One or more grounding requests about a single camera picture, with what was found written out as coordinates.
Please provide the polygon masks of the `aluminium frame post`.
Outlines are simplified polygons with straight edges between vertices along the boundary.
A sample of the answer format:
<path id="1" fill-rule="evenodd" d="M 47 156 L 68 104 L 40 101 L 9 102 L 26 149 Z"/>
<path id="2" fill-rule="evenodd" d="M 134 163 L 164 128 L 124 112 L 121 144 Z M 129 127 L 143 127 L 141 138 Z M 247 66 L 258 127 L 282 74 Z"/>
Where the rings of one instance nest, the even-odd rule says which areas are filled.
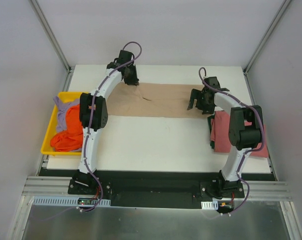
<path id="1" fill-rule="evenodd" d="M 270 22 L 267 30 L 265 31 L 264 35 L 262 36 L 261 40 L 259 41 L 259 43 L 258 43 L 256 49 L 254 50 L 252 56 L 250 57 L 248 63 L 243 68 L 243 73 L 244 73 L 245 76 L 249 73 L 250 69 L 254 65 L 255 61 L 257 60 L 258 56 L 262 52 L 263 48 L 266 46 L 268 40 L 270 39 L 270 37 L 272 36 L 274 31 L 276 30 L 278 24 L 280 23 L 280 21 L 284 17 L 285 13 L 287 12 L 287 10 L 288 10 L 288 8 L 289 8 L 289 6 L 291 5 L 292 2 L 293 2 L 293 0 L 284 0 L 281 3 L 281 5 L 280 5 L 279 9 L 277 10 L 275 16 L 273 17 L 272 21 Z"/>
<path id="2" fill-rule="evenodd" d="M 51 46 L 53 47 L 55 53 L 57 54 L 59 60 L 61 61 L 63 67 L 65 70 L 70 73 L 72 71 L 72 66 L 69 64 L 65 54 L 62 51 L 62 48 L 44 14 L 44 11 L 42 10 L 39 2 L 37 0 L 29 0 L 28 1 L 31 8 L 33 9 L 36 17 L 38 18 L 44 33 L 46 34 L 49 42 L 51 43 Z"/>

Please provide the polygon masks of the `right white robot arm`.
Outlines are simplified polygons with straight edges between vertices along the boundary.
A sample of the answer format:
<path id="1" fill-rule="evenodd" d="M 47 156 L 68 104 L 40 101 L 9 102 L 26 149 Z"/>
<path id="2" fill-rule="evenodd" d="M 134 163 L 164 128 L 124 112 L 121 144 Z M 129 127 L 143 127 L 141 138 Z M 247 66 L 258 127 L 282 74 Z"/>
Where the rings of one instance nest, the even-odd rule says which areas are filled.
<path id="1" fill-rule="evenodd" d="M 232 145 L 224 167 L 216 180 L 207 187 L 210 197 L 222 199 L 241 187 L 241 174 L 247 158 L 265 144 L 262 109 L 258 105 L 247 105 L 221 88 L 217 77 L 200 77 L 202 90 L 192 89 L 187 109 L 193 107 L 204 115 L 215 114 L 220 107 L 230 117 L 228 138 Z"/>

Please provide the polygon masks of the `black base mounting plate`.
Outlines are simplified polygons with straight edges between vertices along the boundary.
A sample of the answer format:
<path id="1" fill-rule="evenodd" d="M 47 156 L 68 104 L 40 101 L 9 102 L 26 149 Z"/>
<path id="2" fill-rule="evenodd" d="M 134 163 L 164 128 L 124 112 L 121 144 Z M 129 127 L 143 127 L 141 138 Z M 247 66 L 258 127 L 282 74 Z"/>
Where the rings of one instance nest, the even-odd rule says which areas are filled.
<path id="1" fill-rule="evenodd" d="M 228 182 L 220 173 L 44 169 L 42 177 L 69 177 L 67 192 L 84 195 L 80 205 L 109 200 L 114 207 L 199 209 L 202 202 L 244 198 L 240 180 Z"/>

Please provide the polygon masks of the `folded red t shirt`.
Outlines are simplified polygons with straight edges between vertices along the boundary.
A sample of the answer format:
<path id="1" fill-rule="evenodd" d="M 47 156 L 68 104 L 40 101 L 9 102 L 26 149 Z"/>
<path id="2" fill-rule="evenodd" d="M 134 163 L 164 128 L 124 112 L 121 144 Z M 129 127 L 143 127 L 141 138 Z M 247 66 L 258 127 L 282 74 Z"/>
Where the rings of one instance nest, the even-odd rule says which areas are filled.
<path id="1" fill-rule="evenodd" d="M 228 154 L 231 151 L 229 141 L 230 116 L 225 111 L 215 111 L 214 122 L 212 123 L 212 137 L 215 141 L 214 152 Z"/>

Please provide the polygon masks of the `front aluminium rail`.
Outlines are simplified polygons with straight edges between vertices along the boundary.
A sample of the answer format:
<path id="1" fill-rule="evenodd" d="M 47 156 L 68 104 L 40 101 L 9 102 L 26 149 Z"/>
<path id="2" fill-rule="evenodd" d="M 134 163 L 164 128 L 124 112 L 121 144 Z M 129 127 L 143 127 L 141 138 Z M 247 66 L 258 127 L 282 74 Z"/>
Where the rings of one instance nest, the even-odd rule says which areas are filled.
<path id="1" fill-rule="evenodd" d="M 60 196 L 68 195 L 69 177 L 29 176 L 22 194 L 27 196 Z M 248 181 L 250 201 L 291 202 L 293 196 L 284 181 Z"/>

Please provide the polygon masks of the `beige t shirt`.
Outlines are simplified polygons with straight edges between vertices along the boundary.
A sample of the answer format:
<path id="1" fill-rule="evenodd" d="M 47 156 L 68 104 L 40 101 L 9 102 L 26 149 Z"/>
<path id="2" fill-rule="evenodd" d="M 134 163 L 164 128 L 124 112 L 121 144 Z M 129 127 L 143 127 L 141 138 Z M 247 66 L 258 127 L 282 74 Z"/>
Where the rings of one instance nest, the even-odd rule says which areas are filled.
<path id="1" fill-rule="evenodd" d="M 201 85 L 141 83 L 138 86 L 119 83 L 106 104 L 109 115 L 124 117 L 164 117 L 204 119 L 197 108 L 187 110 L 192 89 Z"/>

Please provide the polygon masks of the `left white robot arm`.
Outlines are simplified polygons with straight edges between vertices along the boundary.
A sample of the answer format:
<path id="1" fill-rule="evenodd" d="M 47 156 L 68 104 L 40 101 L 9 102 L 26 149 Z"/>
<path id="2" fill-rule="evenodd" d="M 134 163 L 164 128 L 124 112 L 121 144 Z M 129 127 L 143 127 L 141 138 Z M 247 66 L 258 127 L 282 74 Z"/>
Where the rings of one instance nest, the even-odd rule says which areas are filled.
<path id="1" fill-rule="evenodd" d="M 91 92 L 80 96 L 79 120 L 83 127 L 83 144 L 78 170 L 69 184 L 69 194 L 93 195 L 101 190 L 95 175 L 95 158 L 102 130 L 108 121 L 106 101 L 121 81 L 129 86 L 139 85 L 135 60 L 132 52 L 122 49 L 119 56 L 107 65 L 102 82 Z"/>

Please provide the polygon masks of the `left aluminium frame post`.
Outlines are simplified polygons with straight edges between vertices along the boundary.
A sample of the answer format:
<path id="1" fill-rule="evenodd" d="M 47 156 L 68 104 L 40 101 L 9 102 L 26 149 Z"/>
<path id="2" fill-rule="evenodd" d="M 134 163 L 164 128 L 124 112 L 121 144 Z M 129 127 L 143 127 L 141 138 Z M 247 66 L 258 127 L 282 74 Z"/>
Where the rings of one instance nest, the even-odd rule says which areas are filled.
<path id="1" fill-rule="evenodd" d="M 33 9 L 36 17 L 38 18 L 44 33 L 46 34 L 49 42 L 51 43 L 51 46 L 53 47 L 55 53 L 57 54 L 59 60 L 61 61 L 63 67 L 65 70 L 70 73 L 72 71 L 72 66 L 69 64 L 65 54 L 62 51 L 62 48 L 44 14 L 44 11 L 42 10 L 39 2 L 37 0 L 29 0 L 28 1 L 31 8 Z"/>

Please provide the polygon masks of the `yellow plastic bin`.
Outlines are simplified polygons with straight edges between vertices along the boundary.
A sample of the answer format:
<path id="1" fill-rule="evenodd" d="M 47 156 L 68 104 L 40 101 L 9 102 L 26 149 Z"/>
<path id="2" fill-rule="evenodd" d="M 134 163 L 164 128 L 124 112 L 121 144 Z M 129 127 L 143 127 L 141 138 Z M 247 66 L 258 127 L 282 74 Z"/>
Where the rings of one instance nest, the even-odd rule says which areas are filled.
<path id="1" fill-rule="evenodd" d="M 71 92 L 71 91 L 62 91 L 57 94 L 59 99 L 62 103 L 68 103 L 72 102 L 75 99 L 79 99 L 82 92 Z M 61 152 L 61 151 L 55 151 L 54 148 L 51 147 L 50 141 L 51 139 L 57 134 L 56 132 L 56 126 L 58 123 L 57 119 L 57 113 L 58 113 L 58 107 L 56 104 L 54 104 L 52 114 L 50 117 L 50 121 L 48 123 L 48 127 L 44 136 L 44 140 L 41 146 L 41 153 L 43 155 L 51 155 L 51 156 L 81 156 L 81 150 L 79 151 L 68 151 L 68 152 Z"/>

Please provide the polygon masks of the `right aluminium frame post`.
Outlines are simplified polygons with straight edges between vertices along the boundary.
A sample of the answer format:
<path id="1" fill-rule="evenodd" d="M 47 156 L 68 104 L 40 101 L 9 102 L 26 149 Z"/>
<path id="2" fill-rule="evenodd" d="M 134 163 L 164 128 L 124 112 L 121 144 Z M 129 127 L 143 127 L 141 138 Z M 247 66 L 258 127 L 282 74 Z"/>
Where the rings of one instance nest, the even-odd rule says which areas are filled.
<path id="1" fill-rule="evenodd" d="M 276 30 L 278 24 L 280 23 L 280 21 L 284 17 L 285 13 L 287 12 L 287 10 L 288 10 L 288 8 L 289 8 L 289 6 L 291 5 L 292 2 L 293 2 L 293 0 L 284 0 L 281 3 L 281 5 L 280 5 L 279 9 L 277 10 L 275 16 L 273 17 L 272 21 L 270 22 L 267 30 L 265 31 L 264 35 L 262 36 L 261 40 L 259 41 L 259 43 L 258 43 L 256 49 L 254 50 L 252 56 L 250 57 L 248 63 L 243 68 L 243 73 L 244 73 L 245 76 L 249 73 L 250 69 L 254 65 L 255 61 L 257 60 L 258 56 L 262 52 L 263 48 L 266 46 L 268 40 L 270 39 L 270 37 L 272 36 L 274 31 Z"/>

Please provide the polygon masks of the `dark green folded shirt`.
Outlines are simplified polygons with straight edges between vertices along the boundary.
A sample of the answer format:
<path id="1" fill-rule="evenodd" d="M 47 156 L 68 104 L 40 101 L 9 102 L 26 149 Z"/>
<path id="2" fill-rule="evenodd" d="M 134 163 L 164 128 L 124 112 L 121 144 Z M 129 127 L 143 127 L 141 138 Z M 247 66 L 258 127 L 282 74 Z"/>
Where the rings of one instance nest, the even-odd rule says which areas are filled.
<path id="1" fill-rule="evenodd" d="M 211 115 L 207 118 L 209 131 L 210 131 L 210 147 L 213 150 L 215 149 L 215 141 L 214 141 L 214 138 L 211 135 L 212 135 L 212 123 L 214 122 L 214 118 L 215 118 L 214 115 Z"/>

